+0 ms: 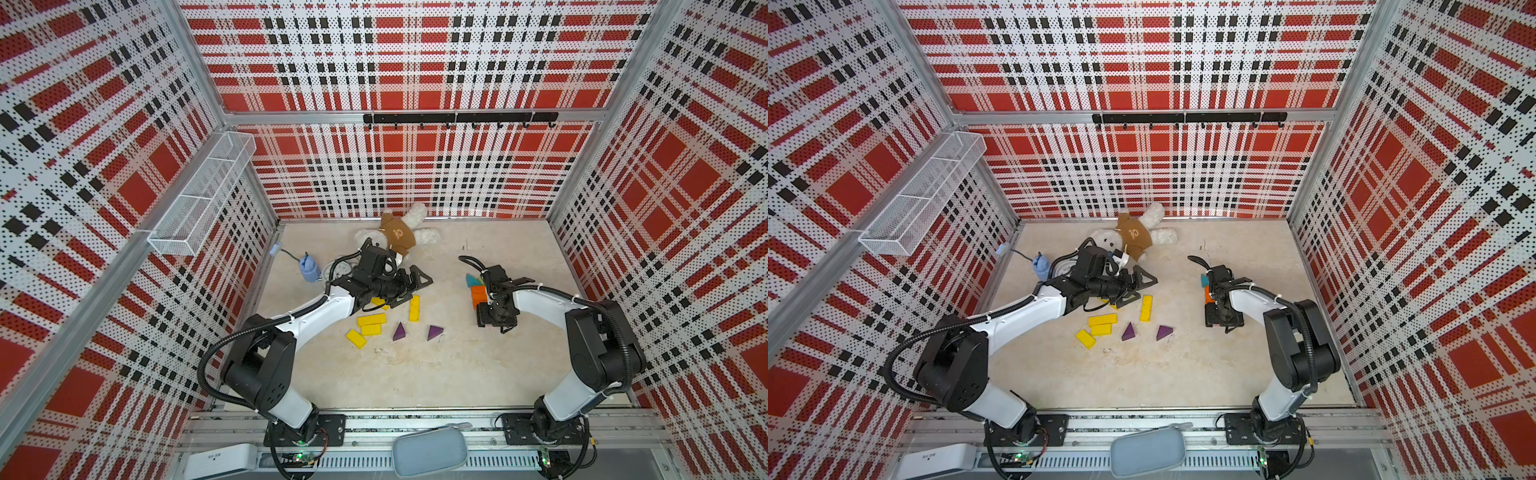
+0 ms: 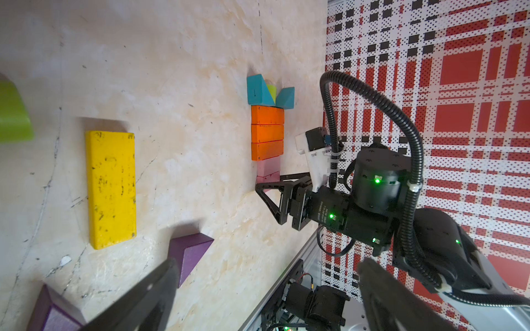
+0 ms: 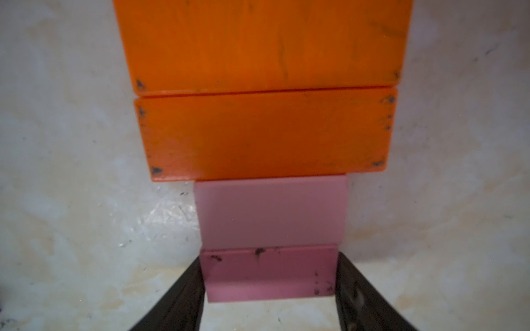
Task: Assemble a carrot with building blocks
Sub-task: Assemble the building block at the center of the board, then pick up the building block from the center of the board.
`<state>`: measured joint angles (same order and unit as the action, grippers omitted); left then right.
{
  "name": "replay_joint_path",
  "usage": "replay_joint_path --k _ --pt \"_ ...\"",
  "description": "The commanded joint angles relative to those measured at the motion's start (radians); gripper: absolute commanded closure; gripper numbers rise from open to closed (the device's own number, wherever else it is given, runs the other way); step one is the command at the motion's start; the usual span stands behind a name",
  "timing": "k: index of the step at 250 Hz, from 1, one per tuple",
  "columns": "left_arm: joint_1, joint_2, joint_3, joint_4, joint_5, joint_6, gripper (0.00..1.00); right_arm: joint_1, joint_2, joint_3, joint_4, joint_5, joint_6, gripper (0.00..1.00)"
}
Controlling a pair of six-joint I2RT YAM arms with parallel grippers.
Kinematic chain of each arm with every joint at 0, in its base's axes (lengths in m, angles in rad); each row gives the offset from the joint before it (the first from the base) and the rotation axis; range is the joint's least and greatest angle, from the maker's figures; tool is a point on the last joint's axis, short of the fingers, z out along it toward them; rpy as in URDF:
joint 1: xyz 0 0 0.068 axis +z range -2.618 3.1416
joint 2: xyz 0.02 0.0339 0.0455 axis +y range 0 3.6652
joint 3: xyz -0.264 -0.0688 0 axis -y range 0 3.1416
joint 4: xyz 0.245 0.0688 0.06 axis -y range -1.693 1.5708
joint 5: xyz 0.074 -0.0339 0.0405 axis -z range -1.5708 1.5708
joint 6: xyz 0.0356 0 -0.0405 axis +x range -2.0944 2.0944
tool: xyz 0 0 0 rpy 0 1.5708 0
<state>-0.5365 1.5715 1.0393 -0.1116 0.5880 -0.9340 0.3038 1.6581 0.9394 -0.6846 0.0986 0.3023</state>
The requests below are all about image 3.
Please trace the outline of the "pink block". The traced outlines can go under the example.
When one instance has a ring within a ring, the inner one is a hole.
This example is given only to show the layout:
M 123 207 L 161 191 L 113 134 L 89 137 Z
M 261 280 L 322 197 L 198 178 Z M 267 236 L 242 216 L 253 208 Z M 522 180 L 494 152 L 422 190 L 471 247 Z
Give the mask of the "pink block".
M 335 293 L 336 245 L 203 250 L 210 303 L 327 297 Z
M 346 175 L 197 181 L 203 248 L 340 244 L 348 194 Z

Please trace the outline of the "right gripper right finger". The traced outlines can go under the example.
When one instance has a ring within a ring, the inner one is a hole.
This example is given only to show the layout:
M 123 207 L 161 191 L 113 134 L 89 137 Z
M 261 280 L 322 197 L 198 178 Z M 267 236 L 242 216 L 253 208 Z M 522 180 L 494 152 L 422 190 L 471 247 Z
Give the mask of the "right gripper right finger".
M 335 303 L 342 331 L 417 331 L 342 252 L 338 255 Z

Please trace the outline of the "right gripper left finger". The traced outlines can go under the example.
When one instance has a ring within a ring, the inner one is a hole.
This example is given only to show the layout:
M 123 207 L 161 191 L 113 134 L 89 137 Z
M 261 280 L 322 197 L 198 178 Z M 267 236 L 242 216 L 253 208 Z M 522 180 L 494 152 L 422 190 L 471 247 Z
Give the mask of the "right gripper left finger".
M 131 331 L 197 331 L 200 329 L 205 285 L 197 258 Z

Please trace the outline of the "orange block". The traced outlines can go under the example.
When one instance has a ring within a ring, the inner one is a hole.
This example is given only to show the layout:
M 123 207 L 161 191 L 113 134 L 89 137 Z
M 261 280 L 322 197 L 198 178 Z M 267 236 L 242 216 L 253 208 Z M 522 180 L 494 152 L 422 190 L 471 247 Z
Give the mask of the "orange block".
M 141 97 L 394 86 L 411 1 L 116 1 Z
M 386 168 L 394 88 L 135 102 L 153 181 L 304 177 Z

